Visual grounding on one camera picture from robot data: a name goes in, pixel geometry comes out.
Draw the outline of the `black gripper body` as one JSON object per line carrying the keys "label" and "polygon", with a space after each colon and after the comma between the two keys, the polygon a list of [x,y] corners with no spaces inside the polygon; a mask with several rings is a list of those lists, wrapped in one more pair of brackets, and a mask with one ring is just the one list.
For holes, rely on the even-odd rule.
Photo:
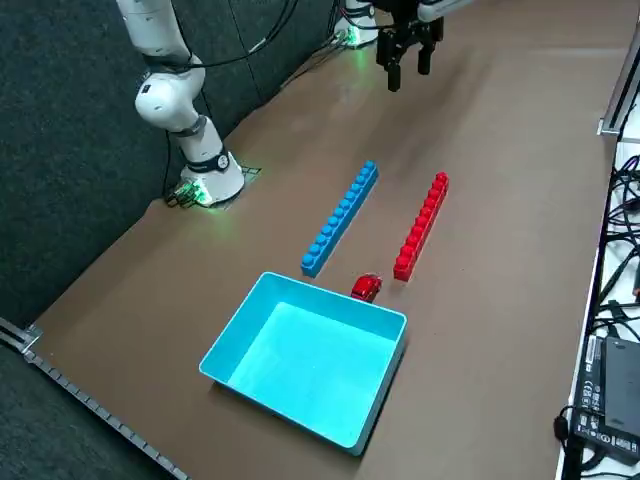
{"label": "black gripper body", "polygon": [[443,1],[374,1],[374,6],[392,17],[392,23],[379,26],[381,34],[399,38],[443,38]]}

